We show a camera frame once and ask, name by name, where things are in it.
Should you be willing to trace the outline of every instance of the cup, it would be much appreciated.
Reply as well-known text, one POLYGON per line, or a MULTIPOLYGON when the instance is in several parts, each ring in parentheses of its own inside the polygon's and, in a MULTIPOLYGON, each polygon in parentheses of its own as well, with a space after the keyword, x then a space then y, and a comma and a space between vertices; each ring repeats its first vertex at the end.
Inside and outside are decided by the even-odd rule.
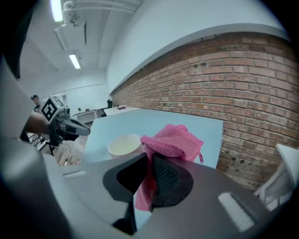
POLYGON ((143 153, 144 149, 140 136, 125 134, 112 140, 108 145, 108 151, 111 158, 119 158, 133 153, 143 153))

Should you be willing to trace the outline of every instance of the pink towel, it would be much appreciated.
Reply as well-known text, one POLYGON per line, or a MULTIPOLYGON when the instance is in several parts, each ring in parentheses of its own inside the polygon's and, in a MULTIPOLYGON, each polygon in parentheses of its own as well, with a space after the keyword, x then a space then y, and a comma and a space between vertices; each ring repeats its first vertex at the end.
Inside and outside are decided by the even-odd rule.
POLYGON ((200 148, 204 142, 188 132, 185 126, 170 124, 166 125, 154 137, 151 138, 144 135, 140 141, 144 144, 144 151, 149 160, 147 176, 137 191, 135 208, 148 211, 151 205, 151 199, 157 190, 156 182, 151 171, 153 154, 159 153, 166 157, 176 157, 191 162, 194 162, 197 155, 199 155, 200 162, 203 163, 200 148))

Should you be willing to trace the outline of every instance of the ceiling light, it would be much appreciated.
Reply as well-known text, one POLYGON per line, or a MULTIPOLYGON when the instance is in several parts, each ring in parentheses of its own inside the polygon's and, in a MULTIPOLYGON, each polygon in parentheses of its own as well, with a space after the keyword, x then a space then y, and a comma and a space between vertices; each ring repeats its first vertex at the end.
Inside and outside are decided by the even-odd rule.
POLYGON ((79 62, 78 62, 78 59, 76 58, 76 55, 75 54, 72 54, 72 55, 69 55, 70 59, 71 59, 71 62, 73 63, 74 67, 76 69, 81 69, 80 65, 79 65, 79 62))
POLYGON ((55 22, 64 20, 64 17, 62 16, 61 0, 51 0, 51 9, 55 22))

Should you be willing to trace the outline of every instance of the brick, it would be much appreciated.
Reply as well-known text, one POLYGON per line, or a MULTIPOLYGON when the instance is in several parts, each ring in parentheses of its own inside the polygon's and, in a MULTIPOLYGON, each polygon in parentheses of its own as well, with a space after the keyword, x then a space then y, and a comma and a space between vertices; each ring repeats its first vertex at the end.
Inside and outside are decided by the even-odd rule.
POLYGON ((236 90, 247 91, 247 90, 249 90, 249 84, 248 83, 235 82, 235 89, 236 90))
POLYGON ((292 67, 292 68, 294 68, 294 69, 297 69, 297 70, 299 69, 299 65, 298 65, 297 62, 291 61, 291 60, 286 59, 286 58, 285 58, 285 64, 292 67))
POLYGON ((287 74, 276 71, 276 78, 279 80, 287 81, 287 74))
POLYGON ((260 77, 257 76, 256 77, 256 82, 258 84, 265 84, 265 85, 269 85, 270 84, 270 79, 268 77, 260 77))
POLYGON ((279 55, 279 56, 285 54, 283 50, 278 49, 276 47, 272 47, 272 46, 265 46, 264 49, 265 49, 266 52, 269 52, 269 53, 272 53, 272 54, 275 54, 275 55, 279 55))
POLYGON ((188 59, 188 63, 195 63, 195 62, 199 62, 199 56, 195 56, 188 59))
POLYGON ((229 52, 217 52, 217 53, 200 56, 200 61, 229 58, 229 57, 230 57, 229 52))
POLYGON ((183 83, 183 79, 177 79, 172 81, 172 84, 182 84, 182 83, 183 83))
POLYGON ((281 64, 284 64, 285 61, 284 61, 284 58, 281 57, 281 56, 276 56, 276 55, 273 55, 273 60, 277 63, 281 63, 281 64))
POLYGON ((241 132, 248 132, 249 131, 248 126, 245 126, 243 124, 236 124, 236 123, 233 123, 233 122, 223 122, 223 127, 238 130, 238 131, 241 131, 241 132))
POLYGON ((245 141, 243 146, 246 147, 246 148, 256 149, 257 144, 256 143, 251 143, 249 141, 245 141))
POLYGON ((247 66, 234 66, 234 73, 244 73, 248 74, 247 66))
POLYGON ((248 38, 248 37, 243 37, 242 38, 243 43, 253 43, 253 44, 262 44, 262 45, 268 45, 268 42, 265 39, 262 38, 248 38))
POLYGON ((250 90, 254 92, 259 92, 267 95, 276 95, 276 90, 270 86, 260 85, 260 84, 250 84, 250 90))
POLYGON ((194 90, 194 91, 183 91, 183 95, 210 95, 209 90, 194 90))
POLYGON ((291 84, 299 85, 299 80, 297 78, 287 75, 287 79, 291 84))
POLYGON ((260 145, 260 144, 258 144, 256 146, 256 150, 264 152, 264 153, 272 154, 272 155, 276 154, 276 149, 275 148, 267 147, 267 146, 260 145))
POLYGON ((223 81, 223 80, 224 80, 224 75, 210 75, 210 81, 223 81))
POLYGON ((178 84, 178 85, 173 85, 170 87, 165 87, 161 89, 161 92, 166 92, 166 91, 179 91, 179 90, 188 90, 189 89, 189 84, 178 84))
POLYGON ((243 91, 226 90, 225 94, 227 97, 243 98, 243 99, 255 99, 256 97, 255 93, 243 92, 243 91))
POLYGON ((201 74, 202 74, 202 69, 189 70, 190 76, 196 76, 196 75, 201 75, 201 74))
POLYGON ((279 142, 282 142, 283 139, 284 139, 284 136, 282 136, 280 134, 267 132, 267 131, 263 131, 262 136, 267 138, 267 139, 276 140, 276 141, 279 141, 279 142))
POLYGON ((286 145, 292 146, 294 148, 299 148, 299 140, 285 137, 283 143, 285 143, 286 145))
POLYGON ((224 59, 225 65, 253 65, 253 61, 250 59, 224 59))
POLYGON ((209 81, 209 76, 193 76, 193 77, 186 77, 183 78, 184 83, 191 83, 191 82, 202 82, 202 81, 209 81))
POLYGON ((210 105, 210 111, 224 112, 224 107, 220 105, 210 105))
POLYGON ((287 99, 287 94, 288 94, 287 91, 280 90, 280 89, 276 90, 276 96, 279 98, 287 99))
POLYGON ((299 121, 299 114, 294 112, 286 111, 285 117, 294 121, 299 121))
POLYGON ((285 115, 285 110, 283 110, 281 108, 275 108, 274 113, 276 115, 284 116, 285 115))
POLYGON ((231 51, 230 56, 231 58, 240 58, 240 57, 245 57, 245 54, 243 51, 231 51))
POLYGON ((242 108, 247 108, 248 101, 244 99, 234 99, 234 105, 242 108))
POLYGON ((251 142, 255 142, 255 143, 259 143, 259 144, 263 144, 265 141, 265 139, 262 137, 258 137, 258 136, 246 134, 246 133, 242 133, 240 138, 243 140, 247 140, 247 141, 251 141, 251 142))
POLYGON ((201 111, 200 111, 200 110, 191 110, 191 111, 190 111, 190 114, 200 116, 200 115, 201 115, 201 111))
POLYGON ((276 142, 276 141, 266 139, 264 145, 266 145, 266 146, 271 146, 271 147, 275 147, 277 143, 278 143, 278 142, 276 142))
POLYGON ((285 82, 285 81, 271 79, 270 80, 270 85, 273 86, 273 87, 283 89, 283 90, 292 91, 292 85, 288 82, 285 82))
POLYGON ((278 125, 271 125, 270 131, 280 133, 281 127, 278 125))
POLYGON ((202 116, 209 118, 216 118, 221 120, 229 120, 230 115, 220 112, 210 112, 210 111, 202 111, 202 116))
POLYGON ((235 130, 227 130, 227 135, 233 136, 233 137, 240 137, 241 132, 235 131, 235 130))
POLYGON ((219 104, 219 105, 232 105, 233 99, 228 98, 217 98, 217 97, 204 97, 203 102, 205 103, 212 103, 212 104, 219 104))
POLYGON ((295 93, 296 95, 299 95, 299 87, 292 86, 292 92, 295 93))
POLYGON ((232 73, 233 69, 227 66, 203 68, 202 74, 232 73))
POLYGON ((211 95, 212 96, 224 96, 224 90, 212 90, 211 95))
POLYGON ((260 113, 260 112, 255 112, 254 118, 259 119, 259 120, 266 120, 267 119, 267 114, 260 113))
POLYGON ((189 101, 189 97, 169 97, 169 101, 174 101, 174 102, 187 102, 189 101))
POLYGON ((245 124, 250 125, 250 126, 254 126, 254 127, 257 127, 257 128, 267 129, 267 130, 269 130, 271 128, 270 123, 260 121, 260 120, 257 120, 257 119, 247 118, 246 121, 245 121, 245 124))
POLYGON ((290 68, 286 65, 278 64, 275 62, 269 62, 268 65, 269 65, 270 69, 278 70, 278 71, 281 71, 281 72, 287 73, 287 74, 291 73, 290 68))
POLYGON ((288 102, 288 101, 286 101, 286 100, 283 100, 283 99, 270 97, 270 101, 269 102, 272 105, 277 105, 277 106, 280 106, 280 107, 283 107, 283 108, 287 108, 287 109, 291 108, 291 103, 288 102))
POLYGON ((221 66, 221 65, 223 65, 223 63, 222 63, 222 60, 213 60, 213 61, 208 61, 207 65, 209 67, 212 67, 212 66, 221 66))
POLYGON ((268 115, 267 117, 267 121, 275 123, 275 124, 279 124, 279 125, 283 125, 286 126, 287 124, 287 119, 286 118, 282 118, 276 115, 268 115))
POLYGON ((298 133, 298 131, 295 131, 295 130, 291 130, 288 128, 282 128, 280 132, 284 135, 290 136, 295 139, 299 138, 299 133, 298 133))
POLYGON ((189 101, 190 102, 201 102, 201 97, 190 97, 189 101))
POLYGON ((249 73, 266 77, 275 77, 275 71, 267 68, 249 67, 249 73))
POLYGON ((247 117, 252 117, 253 116, 253 111, 240 109, 240 108, 237 108, 237 107, 226 106, 225 107, 225 112, 230 113, 230 114, 237 114, 237 115, 241 115, 241 116, 247 116, 247 117))
POLYGON ((256 100, 268 103, 269 102, 269 96, 268 95, 263 95, 263 94, 256 94, 256 100))
POLYGON ((173 96, 181 96, 183 94, 184 94, 184 91, 174 91, 174 92, 172 92, 173 96))
POLYGON ((293 93, 288 93, 288 100, 293 101, 295 103, 299 103, 299 96, 295 95, 293 93))
POLYGON ((172 85, 172 81, 168 81, 168 82, 164 82, 164 83, 159 83, 157 85, 157 87, 161 88, 161 87, 165 87, 165 86, 169 86, 169 85, 172 85))
POLYGON ((299 131, 299 123, 293 122, 293 121, 288 121, 287 125, 288 128, 294 129, 296 131, 299 131))
POLYGON ((214 89, 233 89, 234 88, 234 83, 232 82, 206 82, 204 83, 204 88, 214 88, 214 89))
POLYGON ((179 79, 179 78, 183 78, 183 77, 187 77, 187 76, 189 76, 189 72, 188 71, 183 71, 183 72, 168 76, 168 80, 179 79))
POLYGON ((262 53, 262 52, 245 52, 245 57, 247 58, 254 58, 254 59, 262 59, 262 60, 269 60, 269 54, 262 53))
POLYGON ((232 115, 232 118, 231 118, 231 121, 232 122, 235 122, 235 123, 240 123, 240 124, 243 124, 245 122, 245 117, 242 117, 242 116, 235 116, 235 115, 232 115))
POLYGON ((227 74, 225 75, 225 79, 227 81, 255 82, 255 77, 251 75, 227 74))
POLYGON ((258 102, 249 102, 248 108, 254 110, 260 110, 267 113, 274 113, 274 107, 267 104, 261 104, 258 102))
POLYGON ((223 135, 222 140, 225 142, 233 143, 233 144, 240 145, 240 146, 243 146, 243 144, 245 142, 244 140, 240 140, 240 139, 231 137, 229 135, 223 135))
POLYGON ((267 61, 265 61, 265 60, 254 60, 254 65, 256 66, 256 67, 268 67, 268 65, 267 65, 267 61))
POLYGON ((257 129, 257 128, 250 128, 250 130, 249 130, 250 134, 254 134, 254 135, 257 135, 257 136, 262 136, 263 132, 264 132, 264 130, 257 129))
POLYGON ((190 84, 190 89, 202 89, 203 88, 203 83, 191 83, 190 84))

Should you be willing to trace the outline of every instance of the table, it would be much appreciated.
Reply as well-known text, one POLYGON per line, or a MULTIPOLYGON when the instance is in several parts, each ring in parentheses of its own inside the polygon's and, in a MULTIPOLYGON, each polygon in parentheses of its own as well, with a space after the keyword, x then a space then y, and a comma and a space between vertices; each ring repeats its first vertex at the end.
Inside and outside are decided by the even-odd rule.
MULTIPOLYGON (((122 114, 95 119, 91 133, 87 138, 82 163, 98 162, 111 159, 108 144, 123 134, 154 136, 167 124, 185 125, 198 139, 204 141, 201 153, 203 165, 216 168, 220 153, 223 121, 195 115, 180 114, 156 110, 132 110, 122 114)), ((134 208, 136 225, 140 228, 151 216, 148 211, 134 208)))
POLYGON ((133 107, 126 107, 125 109, 122 109, 122 110, 110 108, 110 109, 105 109, 104 112, 107 116, 109 116, 109 115, 124 113, 124 112, 132 111, 132 110, 140 110, 140 109, 139 108, 133 108, 133 107))
POLYGON ((97 110, 90 110, 90 111, 74 114, 73 117, 76 117, 77 120, 79 120, 80 122, 85 124, 85 123, 94 121, 99 116, 98 116, 97 110))

